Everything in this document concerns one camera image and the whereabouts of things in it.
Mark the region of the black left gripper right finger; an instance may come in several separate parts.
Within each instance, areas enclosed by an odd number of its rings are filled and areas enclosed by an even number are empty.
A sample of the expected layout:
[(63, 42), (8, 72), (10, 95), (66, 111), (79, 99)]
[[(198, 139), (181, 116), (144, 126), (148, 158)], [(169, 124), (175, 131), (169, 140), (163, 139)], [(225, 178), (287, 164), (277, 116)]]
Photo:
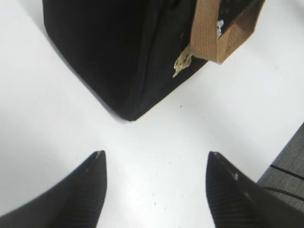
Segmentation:
[(217, 228), (302, 228), (303, 212), (260, 187), (219, 152), (210, 152), (206, 196)]

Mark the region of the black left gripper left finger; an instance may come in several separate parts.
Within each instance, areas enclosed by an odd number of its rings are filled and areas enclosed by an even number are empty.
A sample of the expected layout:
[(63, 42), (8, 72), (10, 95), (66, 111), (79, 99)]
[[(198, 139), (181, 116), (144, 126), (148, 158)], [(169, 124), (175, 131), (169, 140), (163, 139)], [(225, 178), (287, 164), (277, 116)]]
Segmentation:
[(95, 228), (106, 195), (106, 155), (92, 153), (54, 187), (1, 216), (2, 228)]

